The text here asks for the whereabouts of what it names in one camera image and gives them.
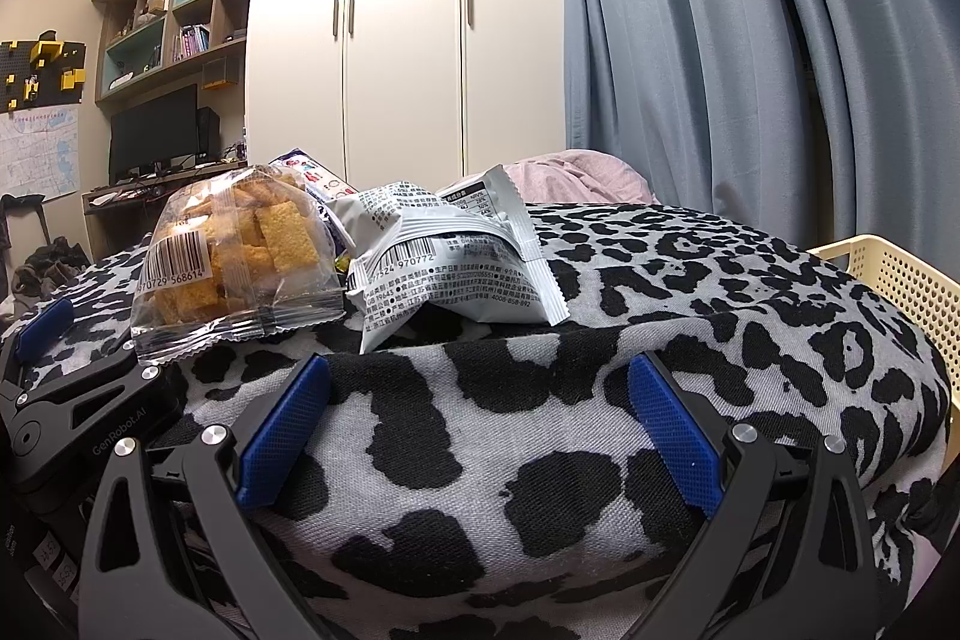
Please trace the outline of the cream perforated plastic basket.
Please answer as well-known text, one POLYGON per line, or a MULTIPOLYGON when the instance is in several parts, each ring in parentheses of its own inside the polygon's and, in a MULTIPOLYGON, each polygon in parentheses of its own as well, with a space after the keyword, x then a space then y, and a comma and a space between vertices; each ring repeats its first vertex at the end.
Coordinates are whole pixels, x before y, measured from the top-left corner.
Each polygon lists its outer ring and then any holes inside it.
POLYGON ((944 468, 958 456, 958 283, 884 237, 872 234, 811 248, 900 308, 935 342, 950 380, 950 437, 944 468))

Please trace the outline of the leopard print blanket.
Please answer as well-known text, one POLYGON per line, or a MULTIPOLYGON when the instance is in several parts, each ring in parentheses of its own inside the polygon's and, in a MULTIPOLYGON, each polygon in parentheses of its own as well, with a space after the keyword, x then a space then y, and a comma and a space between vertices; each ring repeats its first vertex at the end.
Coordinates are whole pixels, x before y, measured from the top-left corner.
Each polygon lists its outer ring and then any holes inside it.
POLYGON ((163 437, 235 419, 311 353, 332 408, 265 541, 356 638, 608 638, 640 614, 698 515, 626 396, 652 347, 727 419, 850 445, 891 624, 958 530, 937 347, 866 284, 778 237, 670 206, 537 206, 569 317, 427 308, 372 353, 359 317, 218 342, 174 365, 163 437))

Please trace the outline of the wall map poster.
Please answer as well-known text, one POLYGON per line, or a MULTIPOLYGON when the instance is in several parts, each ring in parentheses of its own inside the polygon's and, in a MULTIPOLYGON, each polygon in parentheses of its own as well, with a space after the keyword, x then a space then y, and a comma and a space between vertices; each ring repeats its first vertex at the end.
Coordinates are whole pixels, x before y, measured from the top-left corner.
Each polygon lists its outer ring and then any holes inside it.
POLYGON ((0 124, 0 191, 60 198, 80 185, 78 107, 3 112, 0 124))

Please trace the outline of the pink duvet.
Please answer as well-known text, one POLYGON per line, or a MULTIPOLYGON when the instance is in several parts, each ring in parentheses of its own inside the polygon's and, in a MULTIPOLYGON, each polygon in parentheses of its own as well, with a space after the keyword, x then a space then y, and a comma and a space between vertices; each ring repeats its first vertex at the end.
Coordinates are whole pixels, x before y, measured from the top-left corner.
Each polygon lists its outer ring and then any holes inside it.
POLYGON ((607 152, 565 149, 503 166, 531 205, 657 205, 647 180, 607 152))

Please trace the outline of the clear bag of biscuits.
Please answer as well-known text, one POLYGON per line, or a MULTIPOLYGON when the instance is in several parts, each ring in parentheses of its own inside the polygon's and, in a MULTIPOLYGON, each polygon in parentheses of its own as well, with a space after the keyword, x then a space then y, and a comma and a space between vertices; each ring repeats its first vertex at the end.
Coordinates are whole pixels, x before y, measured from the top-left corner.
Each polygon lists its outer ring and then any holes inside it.
POLYGON ((343 317, 329 214, 301 175, 228 170, 172 193, 151 234, 132 335, 148 364, 343 317))

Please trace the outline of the grey blue curtain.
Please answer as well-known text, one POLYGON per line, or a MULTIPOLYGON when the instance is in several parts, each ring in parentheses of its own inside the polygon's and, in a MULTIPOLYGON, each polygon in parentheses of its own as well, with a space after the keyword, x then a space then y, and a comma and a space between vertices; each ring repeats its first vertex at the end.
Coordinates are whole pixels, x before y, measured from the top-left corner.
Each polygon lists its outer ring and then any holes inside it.
POLYGON ((958 0, 566 0, 566 138, 664 202, 958 262, 958 0))

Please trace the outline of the black computer monitor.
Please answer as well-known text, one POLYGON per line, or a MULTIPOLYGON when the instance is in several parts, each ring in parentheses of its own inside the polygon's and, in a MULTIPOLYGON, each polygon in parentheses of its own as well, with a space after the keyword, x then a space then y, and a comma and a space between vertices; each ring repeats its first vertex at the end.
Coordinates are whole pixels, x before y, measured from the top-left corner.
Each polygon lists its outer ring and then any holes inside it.
POLYGON ((189 85, 110 119, 109 182, 132 170, 151 172, 156 164, 192 156, 197 149, 197 86, 189 85))

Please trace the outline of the black yellow pegboard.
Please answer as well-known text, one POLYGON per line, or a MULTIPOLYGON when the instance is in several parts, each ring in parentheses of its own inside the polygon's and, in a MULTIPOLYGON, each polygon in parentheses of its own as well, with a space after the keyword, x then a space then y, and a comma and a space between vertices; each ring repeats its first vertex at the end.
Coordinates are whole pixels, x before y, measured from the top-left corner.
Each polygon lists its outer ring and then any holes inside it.
POLYGON ((3 112, 83 102, 86 46, 44 32, 37 41, 10 39, 0 46, 3 112))

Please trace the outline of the wooden desk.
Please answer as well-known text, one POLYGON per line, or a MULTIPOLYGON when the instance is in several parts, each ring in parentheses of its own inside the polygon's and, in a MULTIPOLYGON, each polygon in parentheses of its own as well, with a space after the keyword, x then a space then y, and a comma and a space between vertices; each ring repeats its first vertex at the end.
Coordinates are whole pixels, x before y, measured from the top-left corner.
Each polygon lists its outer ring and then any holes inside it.
POLYGON ((242 163, 202 164, 174 174, 149 175, 82 195, 89 256, 100 262, 109 255, 139 245, 155 229, 156 221, 174 191, 215 175, 241 169, 242 163))

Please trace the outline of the white wardrobe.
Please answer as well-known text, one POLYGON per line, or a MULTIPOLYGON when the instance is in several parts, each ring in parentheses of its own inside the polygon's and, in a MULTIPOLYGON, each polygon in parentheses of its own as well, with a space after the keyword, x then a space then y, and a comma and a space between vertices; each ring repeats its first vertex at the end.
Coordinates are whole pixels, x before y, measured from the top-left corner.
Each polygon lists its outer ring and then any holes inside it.
POLYGON ((251 0, 252 163, 439 188, 566 145, 565 0, 251 0))

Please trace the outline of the blue cracker package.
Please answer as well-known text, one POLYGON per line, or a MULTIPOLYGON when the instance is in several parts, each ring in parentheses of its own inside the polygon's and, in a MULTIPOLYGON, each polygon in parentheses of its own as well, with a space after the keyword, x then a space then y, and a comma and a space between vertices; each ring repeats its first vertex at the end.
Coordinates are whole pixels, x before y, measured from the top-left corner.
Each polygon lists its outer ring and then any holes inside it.
POLYGON ((353 252, 355 244, 342 221, 334 213, 332 205, 338 198, 353 197, 356 190, 347 182, 342 181, 335 172, 327 169, 324 164, 309 156, 308 152, 299 148, 280 154, 270 161, 272 166, 285 174, 293 174, 302 182, 302 188, 309 197, 317 203, 320 217, 327 229, 331 232, 334 245, 338 253, 353 252))

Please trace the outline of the grey white snack packet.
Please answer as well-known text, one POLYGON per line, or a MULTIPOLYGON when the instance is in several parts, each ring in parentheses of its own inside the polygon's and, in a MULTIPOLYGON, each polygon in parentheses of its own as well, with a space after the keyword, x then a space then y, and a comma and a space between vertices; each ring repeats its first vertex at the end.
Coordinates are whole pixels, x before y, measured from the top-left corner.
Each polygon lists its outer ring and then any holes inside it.
POLYGON ((392 182, 338 198, 352 241, 347 296, 371 353, 425 305, 478 323, 569 317, 523 198, 501 166, 430 191, 392 182))

